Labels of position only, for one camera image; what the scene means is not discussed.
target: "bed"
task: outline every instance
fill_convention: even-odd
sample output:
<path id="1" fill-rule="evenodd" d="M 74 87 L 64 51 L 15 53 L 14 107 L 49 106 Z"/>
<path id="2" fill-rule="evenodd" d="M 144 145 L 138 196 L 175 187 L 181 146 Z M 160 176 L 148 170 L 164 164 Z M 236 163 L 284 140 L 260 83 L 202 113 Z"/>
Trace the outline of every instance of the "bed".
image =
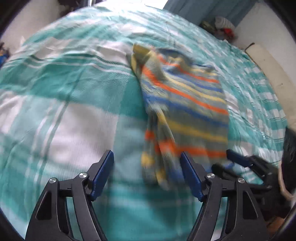
<path id="1" fill-rule="evenodd" d="M 93 203 L 108 240 L 186 240 L 201 203 L 189 188 L 165 191 L 142 177 L 147 114 L 126 58 L 134 43 L 174 48 L 213 66 L 225 79 L 228 147 L 281 160 L 285 113 L 244 51 L 167 11 L 103 2 L 37 32 L 0 71 L 0 207 L 22 237 L 49 178 L 73 178 L 110 149 L 115 167 Z M 260 182 L 247 168 L 233 169 Z M 68 205 L 81 239 L 71 199 Z M 223 212 L 217 235 L 222 224 Z"/>

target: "white wall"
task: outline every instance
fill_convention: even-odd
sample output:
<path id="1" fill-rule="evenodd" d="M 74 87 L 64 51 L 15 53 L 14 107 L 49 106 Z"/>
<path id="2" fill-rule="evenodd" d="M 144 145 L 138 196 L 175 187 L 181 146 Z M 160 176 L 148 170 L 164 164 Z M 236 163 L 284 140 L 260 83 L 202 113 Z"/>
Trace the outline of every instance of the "white wall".
<path id="1" fill-rule="evenodd" d="M 266 3 L 254 5 L 237 26 L 236 34 L 234 45 L 246 48 L 255 42 L 265 47 L 296 85 L 296 42 Z"/>
<path id="2" fill-rule="evenodd" d="M 57 0 L 29 1 L 8 26 L 1 41 L 14 53 L 24 40 L 57 20 L 61 9 Z"/>

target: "silver screw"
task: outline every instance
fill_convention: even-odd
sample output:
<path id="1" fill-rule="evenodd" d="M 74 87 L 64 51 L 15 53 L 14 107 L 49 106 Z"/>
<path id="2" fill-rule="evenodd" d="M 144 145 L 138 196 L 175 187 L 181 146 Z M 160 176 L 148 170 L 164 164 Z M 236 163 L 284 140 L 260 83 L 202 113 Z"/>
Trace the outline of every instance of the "silver screw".
<path id="1" fill-rule="evenodd" d="M 246 182 L 245 179 L 243 179 L 242 177 L 238 178 L 237 180 L 238 180 L 239 183 L 245 183 Z"/>
<path id="2" fill-rule="evenodd" d="M 208 177 L 209 179 L 213 179 L 213 178 L 215 177 L 215 174 L 209 172 L 209 173 L 207 174 L 207 177 Z"/>
<path id="3" fill-rule="evenodd" d="M 79 177 L 80 178 L 85 178 L 85 177 L 87 177 L 87 173 L 86 172 L 82 172 L 82 173 L 79 174 Z"/>
<path id="4" fill-rule="evenodd" d="M 49 183 L 55 183 L 57 181 L 57 179 L 55 177 L 52 177 L 50 180 L 49 180 Z"/>

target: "mattress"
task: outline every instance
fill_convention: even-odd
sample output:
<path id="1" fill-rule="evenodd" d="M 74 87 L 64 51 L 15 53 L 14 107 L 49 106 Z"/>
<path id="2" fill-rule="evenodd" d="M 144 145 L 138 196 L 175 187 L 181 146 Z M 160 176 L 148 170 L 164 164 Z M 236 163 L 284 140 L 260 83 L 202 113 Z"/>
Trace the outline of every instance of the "mattress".
<path id="1" fill-rule="evenodd" d="M 287 120 L 246 53 L 167 11 L 103 2 L 37 32 L 0 70 L 0 207 L 21 236 L 49 178 L 73 178 L 111 149 L 115 167 L 93 203 L 107 239 L 186 240 L 201 203 L 189 188 L 165 191 L 142 177 L 147 114 L 126 58 L 134 43 L 173 48 L 213 66 L 224 79 L 228 147 L 280 161 Z M 249 169 L 233 168 L 260 182 Z M 222 224 L 221 211 L 216 235 Z"/>

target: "blue curtain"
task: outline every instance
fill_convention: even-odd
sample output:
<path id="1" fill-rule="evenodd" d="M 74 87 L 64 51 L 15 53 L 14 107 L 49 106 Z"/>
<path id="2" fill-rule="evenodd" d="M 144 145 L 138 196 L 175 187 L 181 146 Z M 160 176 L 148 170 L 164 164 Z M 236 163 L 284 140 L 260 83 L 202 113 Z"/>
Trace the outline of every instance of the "blue curtain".
<path id="1" fill-rule="evenodd" d="M 216 16 L 227 18 L 235 26 L 257 0 L 168 0 L 164 9 L 199 25 L 205 20 L 214 23 Z"/>

